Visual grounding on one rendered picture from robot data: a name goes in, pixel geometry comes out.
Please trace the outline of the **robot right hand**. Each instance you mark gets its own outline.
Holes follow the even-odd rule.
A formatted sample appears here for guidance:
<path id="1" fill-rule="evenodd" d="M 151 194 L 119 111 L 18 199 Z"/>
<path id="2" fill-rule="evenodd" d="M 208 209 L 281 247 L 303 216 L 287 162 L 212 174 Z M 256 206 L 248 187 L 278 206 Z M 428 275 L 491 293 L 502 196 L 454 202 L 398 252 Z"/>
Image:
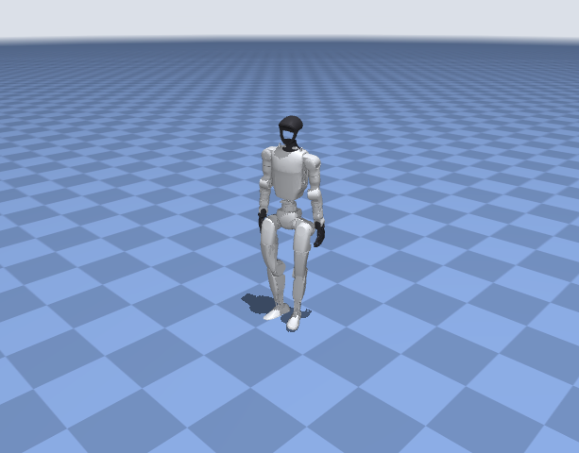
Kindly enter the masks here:
<path id="1" fill-rule="evenodd" d="M 264 218 L 266 217 L 266 209 L 261 209 L 261 214 L 258 213 L 258 215 L 259 215 L 259 228 L 260 228 L 260 232 L 261 232 L 262 222 L 263 222 Z"/>

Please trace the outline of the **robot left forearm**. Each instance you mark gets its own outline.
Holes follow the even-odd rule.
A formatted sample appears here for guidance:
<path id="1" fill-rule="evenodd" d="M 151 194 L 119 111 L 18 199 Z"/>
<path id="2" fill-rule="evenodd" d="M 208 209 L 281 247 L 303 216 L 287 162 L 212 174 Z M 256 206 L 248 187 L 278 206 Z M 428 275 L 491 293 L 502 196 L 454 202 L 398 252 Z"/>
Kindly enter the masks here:
<path id="1" fill-rule="evenodd" d="M 321 191 L 318 190 L 317 192 L 317 199 L 318 200 L 312 200 L 311 201 L 311 205 L 313 208 L 313 218 L 314 218 L 314 224 L 316 221 L 318 221 L 320 223 L 321 226 L 324 225 L 325 220 L 323 218 L 323 209 L 322 209 L 322 195 L 321 195 Z"/>

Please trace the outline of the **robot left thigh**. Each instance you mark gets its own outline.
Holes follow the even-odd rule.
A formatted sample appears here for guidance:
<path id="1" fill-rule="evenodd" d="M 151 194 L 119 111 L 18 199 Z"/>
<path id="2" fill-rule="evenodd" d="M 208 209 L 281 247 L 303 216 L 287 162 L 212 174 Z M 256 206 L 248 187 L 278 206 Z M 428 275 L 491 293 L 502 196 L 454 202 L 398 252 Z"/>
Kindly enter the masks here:
<path id="1" fill-rule="evenodd" d="M 315 233 L 315 225 L 302 217 L 297 219 L 297 227 L 294 234 L 294 269 L 292 277 L 305 277 L 307 259 L 311 250 L 310 238 Z"/>

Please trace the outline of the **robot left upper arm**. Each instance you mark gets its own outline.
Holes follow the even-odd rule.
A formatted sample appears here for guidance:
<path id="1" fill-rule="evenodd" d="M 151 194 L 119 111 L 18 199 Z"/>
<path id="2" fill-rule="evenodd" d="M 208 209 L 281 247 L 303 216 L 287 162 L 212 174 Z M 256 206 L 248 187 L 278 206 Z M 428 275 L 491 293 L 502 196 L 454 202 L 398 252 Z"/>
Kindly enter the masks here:
<path id="1" fill-rule="evenodd" d="M 303 163 L 305 168 L 308 170 L 309 182 L 311 189 L 307 190 L 307 196 L 310 200 L 318 200 L 317 192 L 320 185 L 320 165 L 321 161 L 318 156 L 312 154 L 303 155 Z"/>

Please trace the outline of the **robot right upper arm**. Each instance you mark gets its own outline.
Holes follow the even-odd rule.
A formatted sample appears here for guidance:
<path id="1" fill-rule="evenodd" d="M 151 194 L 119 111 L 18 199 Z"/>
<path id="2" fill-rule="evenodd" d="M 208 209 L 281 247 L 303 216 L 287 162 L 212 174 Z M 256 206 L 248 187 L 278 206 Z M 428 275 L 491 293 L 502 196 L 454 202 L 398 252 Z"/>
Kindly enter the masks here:
<path id="1" fill-rule="evenodd" d="M 264 176 L 260 180 L 260 187 L 265 189 L 271 189 L 273 187 L 272 183 L 272 168 L 271 168 L 271 153 L 276 146 L 270 146 L 263 150 L 263 173 Z"/>

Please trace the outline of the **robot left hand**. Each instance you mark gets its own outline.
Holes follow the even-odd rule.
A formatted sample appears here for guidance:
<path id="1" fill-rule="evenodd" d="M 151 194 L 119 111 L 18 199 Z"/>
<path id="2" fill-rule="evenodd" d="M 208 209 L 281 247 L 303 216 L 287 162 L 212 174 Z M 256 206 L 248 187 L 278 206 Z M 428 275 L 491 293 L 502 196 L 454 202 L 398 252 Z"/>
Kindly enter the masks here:
<path id="1" fill-rule="evenodd" d="M 317 229 L 317 238 L 314 242 L 314 247 L 318 247 L 322 244 L 325 238 L 325 225 L 321 226 L 318 221 L 315 222 L 315 229 Z"/>

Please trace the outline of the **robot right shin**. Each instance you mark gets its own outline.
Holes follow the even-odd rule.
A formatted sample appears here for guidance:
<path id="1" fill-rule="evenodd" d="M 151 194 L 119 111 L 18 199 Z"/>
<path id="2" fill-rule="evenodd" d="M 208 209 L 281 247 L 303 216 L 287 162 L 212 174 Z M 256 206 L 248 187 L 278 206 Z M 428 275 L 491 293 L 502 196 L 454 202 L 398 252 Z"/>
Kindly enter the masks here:
<path id="1" fill-rule="evenodd" d="M 276 307 L 279 306 L 279 309 L 283 308 L 283 290 L 285 286 L 285 275 L 282 274 L 280 276 L 276 276 L 271 273 L 270 269 L 267 268 L 267 275 L 268 281 L 270 285 L 271 292 L 274 297 L 274 301 L 276 303 Z M 278 303 L 278 306 L 277 306 Z M 280 307 L 281 305 L 281 307 Z"/>

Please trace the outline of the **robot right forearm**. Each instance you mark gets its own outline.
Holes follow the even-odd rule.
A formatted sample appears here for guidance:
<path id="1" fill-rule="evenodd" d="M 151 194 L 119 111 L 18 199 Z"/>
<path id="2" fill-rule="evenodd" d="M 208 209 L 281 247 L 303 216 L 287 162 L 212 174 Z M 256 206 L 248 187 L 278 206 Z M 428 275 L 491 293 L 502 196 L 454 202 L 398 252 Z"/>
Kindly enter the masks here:
<path id="1" fill-rule="evenodd" d="M 259 183 L 260 184 L 260 183 Z M 269 205 L 269 195 L 271 194 L 270 189 L 265 189 L 260 187 L 260 207 L 259 213 L 261 214 L 261 209 L 266 209 L 266 214 L 268 213 L 268 205 Z"/>

